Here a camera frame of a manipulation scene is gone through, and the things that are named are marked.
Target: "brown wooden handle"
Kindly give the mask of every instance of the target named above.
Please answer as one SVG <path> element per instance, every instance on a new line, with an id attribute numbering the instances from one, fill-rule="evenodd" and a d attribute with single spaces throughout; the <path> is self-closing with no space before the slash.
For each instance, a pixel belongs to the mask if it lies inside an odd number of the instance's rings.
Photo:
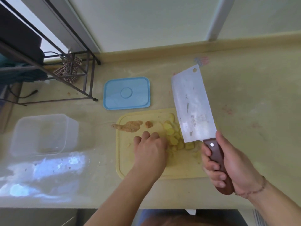
<path id="1" fill-rule="evenodd" d="M 224 182 L 226 183 L 226 187 L 220 188 L 216 187 L 218 191 L 220 191 L 224 195 L 230 195 L 234 192 L 234 187 L 231 178 L 229 177 L 225 165 L 224 165 L 224 152 L 221 149 L 220 145 L 217 143 L 216 139 L 208 139 L 203 141 L 204 144 L 208 146 L 208 148 L 211 150 L 212 155 L 210 159 L 212 161 L 215 161 L 220 164 L 220 171 L 224 172 L 227 175 L 226 180 Z"/>

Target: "blue plastic lid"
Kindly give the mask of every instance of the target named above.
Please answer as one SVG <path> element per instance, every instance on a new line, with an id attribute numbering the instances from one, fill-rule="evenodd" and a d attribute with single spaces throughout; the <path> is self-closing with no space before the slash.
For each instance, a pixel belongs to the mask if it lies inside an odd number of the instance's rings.
<path id="1" fill-rule="evenodd" d="M 145 108 L 151 105 L 146 77 L 112 79 L 104 85 L 103 106 L 107 110 Z"/>

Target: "countertop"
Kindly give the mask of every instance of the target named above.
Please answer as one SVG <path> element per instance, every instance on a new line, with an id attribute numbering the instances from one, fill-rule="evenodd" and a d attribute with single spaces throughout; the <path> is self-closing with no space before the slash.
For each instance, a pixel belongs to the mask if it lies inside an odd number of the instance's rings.
<path id="1" fill-rule="evenodd" d="M 93 96 L 98 102 L 14 105 L 1 135 L 0 207 L 98 208 L 121 182 L 115 171 L 111 124 L 128 112 L 173 108 L 171 76 L 196 63 L 201 65 L 219 129 L 269 181 L 301 205 L 300 50 L 301 45 L 285 45 L 103 64 L 95 70 Z M 136 76 L 150 80 L 151 106 L 105 110 L 104 84 Z M 39 92 L 21 101 L 80 96 L 55 80 L 25 83 L 22 95 L 34 89 Z M 12 132 L 20 118 L 58 113 L 80 122 L 80 144 L 74 152 L 21 159 L 10 156 Z M 194 178 L 157 181 L 140 208 L 250 209 L 252 205 L 238 196 L 220 194 L 208 178 Z"/>

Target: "cutting board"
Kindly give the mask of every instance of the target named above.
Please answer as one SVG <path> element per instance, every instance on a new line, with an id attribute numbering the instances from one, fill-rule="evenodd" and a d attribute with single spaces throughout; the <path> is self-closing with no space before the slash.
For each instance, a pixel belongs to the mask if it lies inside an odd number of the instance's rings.
<path id="1" fill-rule="evenodd" d="M 157 132 L 160 137 L 166 136 L 162 123 L 169 119 L 170 113 L 175 115 L 175 123 L 178 123 L 175 108 L 127 113 L 119 118 L 117 124 L 125 124 L 128 121 L 143 121 L 140 130 L 135 133 L 116 130 L 116 171 L 121 178 L 126 176 L 134 163 L 134 137 L 141 136 L 144 131 Z M 153 127 L 146 128 L 146 121 L 151 121 Z M 201 164 L 201 153 L 198 146 L 193 150 L 179 150 L 168 158 L 167 166 L 160 179 L 206 177 Z"/>

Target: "bracelet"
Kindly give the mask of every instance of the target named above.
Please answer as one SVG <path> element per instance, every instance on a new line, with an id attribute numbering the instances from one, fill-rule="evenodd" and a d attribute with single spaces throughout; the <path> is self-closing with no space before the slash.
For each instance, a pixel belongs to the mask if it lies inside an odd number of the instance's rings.
<path id="1" fill-rule="evenodd" d="M 245 192 L 245 193 L 242 193 L 242 194 L 238 194 L 238 193 L 235 193 L 235 195 L 237 196 L 249 196 L 250 194 L 256 194 L 256 193 L 259 193 L 261 192 L 262 190 L 264 190 L 265 186 L 266 186 L 266 179 L 264 176 L 263 177 L 263 182 L 262 182 L 262 186 L 259 190 L 257 191 L 249 191 L 249 192 Z"/>

